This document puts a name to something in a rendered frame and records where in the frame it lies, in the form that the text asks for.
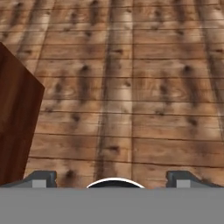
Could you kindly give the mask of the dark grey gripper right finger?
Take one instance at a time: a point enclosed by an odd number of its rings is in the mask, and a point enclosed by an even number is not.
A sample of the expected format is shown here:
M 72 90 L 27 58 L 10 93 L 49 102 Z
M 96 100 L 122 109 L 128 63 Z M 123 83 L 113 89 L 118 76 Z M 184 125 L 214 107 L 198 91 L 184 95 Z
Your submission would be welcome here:
M 201 180 L 189 171 L 168 171 L 166 173 L 166 187 L 170 188 L 221 188 L 221 185 Z

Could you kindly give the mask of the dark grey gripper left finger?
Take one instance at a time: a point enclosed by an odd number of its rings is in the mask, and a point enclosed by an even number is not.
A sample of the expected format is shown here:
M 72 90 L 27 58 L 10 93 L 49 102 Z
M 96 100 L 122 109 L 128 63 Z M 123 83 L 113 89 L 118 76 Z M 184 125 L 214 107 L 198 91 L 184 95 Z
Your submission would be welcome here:
M 24 179 L 2 185 L 2 188 L 54 188 L 57 186 L 56 179 L 56 171 L 33 171 Z

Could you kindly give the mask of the round black white-rimmed object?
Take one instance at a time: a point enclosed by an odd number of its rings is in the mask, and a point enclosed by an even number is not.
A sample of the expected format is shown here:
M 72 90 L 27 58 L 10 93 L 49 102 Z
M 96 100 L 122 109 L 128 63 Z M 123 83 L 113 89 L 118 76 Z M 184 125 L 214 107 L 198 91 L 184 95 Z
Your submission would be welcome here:
M 87 188 L 101 187 L 144 188 L 143 185 L 127 178 L 102 178 L 87 186 Z

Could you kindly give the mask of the dark brown wooden counter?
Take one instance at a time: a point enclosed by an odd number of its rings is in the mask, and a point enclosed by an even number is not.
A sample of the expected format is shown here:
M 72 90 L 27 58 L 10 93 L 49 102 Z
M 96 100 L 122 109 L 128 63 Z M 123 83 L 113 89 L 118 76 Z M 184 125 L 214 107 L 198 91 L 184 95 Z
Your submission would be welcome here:
M 44 91 L 0 42 L 0 186 L 25 174 Z

